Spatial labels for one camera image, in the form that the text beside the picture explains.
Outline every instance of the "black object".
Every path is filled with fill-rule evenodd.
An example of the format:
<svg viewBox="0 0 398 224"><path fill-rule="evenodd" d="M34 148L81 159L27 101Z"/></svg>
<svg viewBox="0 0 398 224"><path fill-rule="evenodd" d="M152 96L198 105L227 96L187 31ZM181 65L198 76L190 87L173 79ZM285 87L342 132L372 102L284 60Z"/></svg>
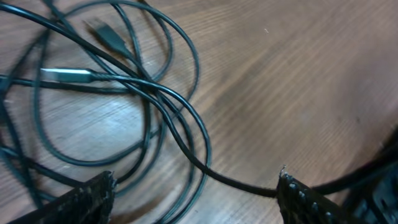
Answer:
<svg viewBox="0 0 398 224"><path fill-rule="evenodd" d="M398 129L395 129L377 156L394 157L397 145ZM373 181L352 188L343 208L369 224L398 223L398 166L393 165Z"/></svg>
<svg viewBox="0 0 398 224"><path fill-rule="evenodd" d="M10 224L105 224L113 207L116 181L105 171L43 208Z"/></svg>
<svg viewBox="0 0 398 224"><path fill-rule="evenodd" d="M286 224L364 223L290 175L280 176L277 190L280 212Z"/></svg>

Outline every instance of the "cable bundle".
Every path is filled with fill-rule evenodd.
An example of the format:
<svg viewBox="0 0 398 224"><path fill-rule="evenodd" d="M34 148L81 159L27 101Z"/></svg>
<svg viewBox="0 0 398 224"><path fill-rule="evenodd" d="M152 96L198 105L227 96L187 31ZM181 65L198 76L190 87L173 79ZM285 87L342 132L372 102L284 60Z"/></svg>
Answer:
<svg viewBox="0 0 398 224"><path fill-rule="evenodd" d="M176 201L172 204L172 206L168 209L168 211L166 211L156 221L156 223L176 223L177 221L179 221L189 211L189 209L195 203L197 198L200 196L208 176L226 185L229 185L231 187L252 194L262 195L265 197L272 197L272 198L276 196L275 189L267 189L267 188L248 185L239 182L237 180L225 177L210 169L210 164L211 164L210 137L205 128L205 124L201 120L200 116L192 107L192 105L188 102L189 99L192 97L193 93L195 92L195 90L197 89L198 79L200 74L199 58L193 42L173 20L165 16L160 11L149 6L146 2L131 2L123 0L92 1L77 5L68 10L67 12L60 12L53 5L53 2L51 0L44 0L44 3L52 12L54 19L52 20L46 19L28 10L0 2L1 11L6 11L15 14L17 16L24 17L47 28L25 50L22 57L17 61L17 63L15 63L15 65L13 66L11 71L7 74L7 76L2 77L2 82L0 83L0 90L1 90L0 113L2 119L5 122L5 125L7 126L7 130L9 132L9 135L11 136L13 143L13 148L11 148L9 146L6 146L4 144L4 141L1 140L0 156L4 161L4 164L15 175L17 180L28 188L30 196L32 197L34 203L38 208L42 207L43 200L51 201L54 200L55 197L53 195L49 195L46 192L40 191L35 187L32 177L29 173L29 169L34 169L42 175L46 175L47 177L50 177L62 184L69 185L71 187L77 187L81 184L81 182L73 180L55 171L52 171L36 163L32 159L24 155L16 128L9 116L7 108L4 105L4 100L12 85L24 85L24 86L33 87L34 89L33 114L34 114L35 128L46 150L48 150L56 158L76 166L90 166L90 167L105 166L119 161L123 157L127 156L128 154L136 150L140 151L138 160L135 162L132 168L129 171L127 171L124 175L118 177L117 182L121 183L126 179L128 179L129 177L133 176L134 174L133 181L128 183L125 188L120 189L117 192L117 196L124 195L128 192L128 190L133 189L151 170L151 168L153 167L159 156L159 152L162 148L162 144L165 139L166 130L167 128L169 128L178 146L180 147L182 152L186 155L188 160L191 162L191 166L190 166L190 173L188 179L180 195L177 197ZM134 48L133 50L134 53L131 53L130 50L125 48L124 43L122 43L119 40L119 38L115 36L110 27L107 26L101 26L101 28L95 27L96 33L99 35L99 37L103 38L103 42L107 44L109 48L111 48L113 51L117 53L120 53L128 60L130 60L137 67L138 72L132 71L130 68L125 66L123 63L117 61L115 58L113 58L106 52L103 52L102 50L98 49L94 45L91 45L89 42L79 37L77 32L67 21L68 17L77 15L83 9L97 6L100 4L110 4L118 12L124 24L126 25L127 30L129 31L129 37L130 41L132 42L132 46ZM166 36L169 46L167 54L168 57L165 64L155 75L148 74L148 72L142 66L141 51L139 48L136 34L134 32L134 28L129 19L127 18L126 13L122 9L121 5L135 7L137 9L147 11L149 14L151 14L154 17L154 19L157 21L158 25L160 25ZM191 88L186 98L182 97L181 95L171 90L170 88L167 88L166 86L162 86L157 83L157 81L159 81L167 73L174 52L173 40L171 38L168 28L166 27L166 24L171 26L182 36L182 38L186 41L190 50L192 51L192 57L194 59L194 64L195 64L195 71L194 71L195 80L193 87ZM69 38L70 40L77 43L80 47L82 47L83 50L88 54L88 56L92 58L104 70L104 72L96 72L89 69L79 70L78 72L76 72L76 69L74 68L64 69L64 70L44 69L48 39L49 36L52 35L53 31L55 31L58 34L64 35L65 37ZM19 67L21 67L21 65L25 63L27 56L31 54L34 49L38 49L40 51L40 58L38 59L37 62L35 79L34 80L21 79L17 76L19 73ZM109 66L107 66L103 62L103 60L106 60L109 63L120 68L126 75L117 74L114 70L112 70ZM43 75L45 75L46 79L48 79L50 77L49 75L51 75L51 79L60 81L61 83L44 81ZM92 86L82 86L82 85L64 83L64 82L89 83L93 81L119 82L122 85L124 85L125 88L97 88ZM133 96L138 95L143 99L142 103L144 106L144 113L145 113L144 136L139 143L136 143L135 145L125 149L122 152L119 152L113 156L110 156L108 158L99 161L81 161L78 159L74 159L72 157L68 157L62 154L55 147L55 144L52 143L51 140L47 137L47 133L45 132L45 129L42 125L42 118L40 115L40 103L39 103L40 88L71 90L71 91L79 91L82 93L131 94ZM182 105L182 107L178 108L166 97L166 95L176 99ZM158 130L151 132L150 127L152 124L152 120L150 114L154 108L156 108L161 113L163 120L162 122L160 122ZM181 114L182 109L186 109L190 113L190 115L193 117L196 124L200 128L201 135L205 142L204 145L206 148L206 157L204 163L202 163L195 157L195 145L193 142L191 130L184 116ZM181 134L177 131L174 125L176 121L178 121L182 125L183 134L187 139L187 145L182 140ZM151 157L148 165L145 168L143 168L142 172L136 174L136 171L142 165L142 162L147 154L149 141L155 137L157 138L157 146L154 155ZM11 160L16 160L21 168L20 169L16 168L11 162ZM331 194L333 192L343 190L347 187L363 183L365 180L368 180L371 177L374 177L376 174L382 172L389 165L395 164L396 160L397 160L397 155L395 154L388 156L385 155L384 157L381 156L377 158L375 161L372 161L371 163L354 171L353 173L344 176L338 180L335 180L333 182L330 182L328 184L315 187L314 190L320 192L321 194ZM195 172L195 167L201 170L201 178L198 185L195 186L195 190L193 191L191 196L189 196L188 192L192 187L194 187L193 176Z"/></svg>

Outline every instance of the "wooden table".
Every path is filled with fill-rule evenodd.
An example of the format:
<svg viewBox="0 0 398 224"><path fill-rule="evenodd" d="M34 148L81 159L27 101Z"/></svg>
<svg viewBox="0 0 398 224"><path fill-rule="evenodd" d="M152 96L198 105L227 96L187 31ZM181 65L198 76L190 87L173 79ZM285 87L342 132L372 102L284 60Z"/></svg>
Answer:
<svg viewBox="0 0 398 224"><path fill-rule="evenodd" d="M38 1L12 2L48 15ZM78 0L59 1L66 9ZM394 0L151 0L194 41L202 67L192 104L206 123L214 170L250 184L275 187L284 164L307 185L333 180L370 160L398 118L398 2ZM155 72L164 61L164 38L153 19L126 8L144 62ZM96 43L82 21L99 17L123 37L110 6L70 20ZM0 13L0 73L42 28ZM174 32L175 60L162 81L184 94L192 84L192 58ZM25 76L31 77L35 57ZM53 35L48 67L98 68L73 42ZM31 125L31 89L16 86L7 98L28 155L78 180L101 170L122 174L137 154L113 166L75 167L42 149ZM45 127L69 156L99 159L141 138L140 99L43 90ZM203 152L203 143L197 139ZM169 137L148 178L115 203L111 223L151 223L181 189L188 162ZM41 189L69 188L37 177ZM340 202L341 195L330 198ZM0 166L0 222L34 207L25 188ZM275 200L209 180L181 223L282 223Z"/></svg>

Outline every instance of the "usb connector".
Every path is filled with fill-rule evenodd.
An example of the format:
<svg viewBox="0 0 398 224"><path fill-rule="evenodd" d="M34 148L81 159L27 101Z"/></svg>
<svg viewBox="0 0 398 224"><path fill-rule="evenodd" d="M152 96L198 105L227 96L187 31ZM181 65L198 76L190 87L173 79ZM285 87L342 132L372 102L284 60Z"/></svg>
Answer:
<svg viewBox="0 0 398 224"><path fill-rule="evenodd" d="M86 21L91 28L90 32L110 50L121 54L123 57L129 58L131 52L126 47L125 41L115 30L99 19L91 19Z"/></svg>
<svg viewBox="0 0 398 224"><path fill-rule="evenodd" d="M43 79L65 83L91 83L95 72L90 69L42 68Z"/></svg>

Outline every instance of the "wood grain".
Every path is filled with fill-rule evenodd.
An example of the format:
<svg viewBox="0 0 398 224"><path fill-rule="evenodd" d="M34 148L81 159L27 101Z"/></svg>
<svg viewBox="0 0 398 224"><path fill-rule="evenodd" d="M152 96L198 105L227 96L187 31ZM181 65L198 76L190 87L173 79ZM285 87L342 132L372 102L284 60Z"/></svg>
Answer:
<svg viewBox="0 0 398 224"><path fill-rule="evenodd" d="M38 1L10 1L48 15ZM60 1L67 9L80 0ZM213 168L250 184L275 187L283 164L307 185L335 179L370 160L398 118L398 2L394 0L151 0L194 41L202 67L192 100L210 132ZM164 38L143 13L126 7L137 29L145 66L164 61ZM70 20L81 35L83 20L99 17L127 37L110 6ZM6 73L41 27L0 13L0 72ZM192 58L175 37L175 60L164 85L184 94L192 84ZM26 68L25 76L32 75ZM98 67L70 40L53 35L46 66ZM116 175L137 154L113 166L82 168L58 161L38 142L30 115L31 90L16 86L8 107L24 149L44 165L78 180L101 170ZM99 159L141 138L138 98L43 90L42 112L51 139L69 156ZM203 157L203 143L197 146ZM148 178L116 200L113 223L151 223L183 185L188 162L171 138ZM68 190L37 178L55 194ZM341 201L341 196L330 198ZM0 222L33 208L26 190L0 167ZM181 223L282 223L275 200L209 180Z"/></svg>

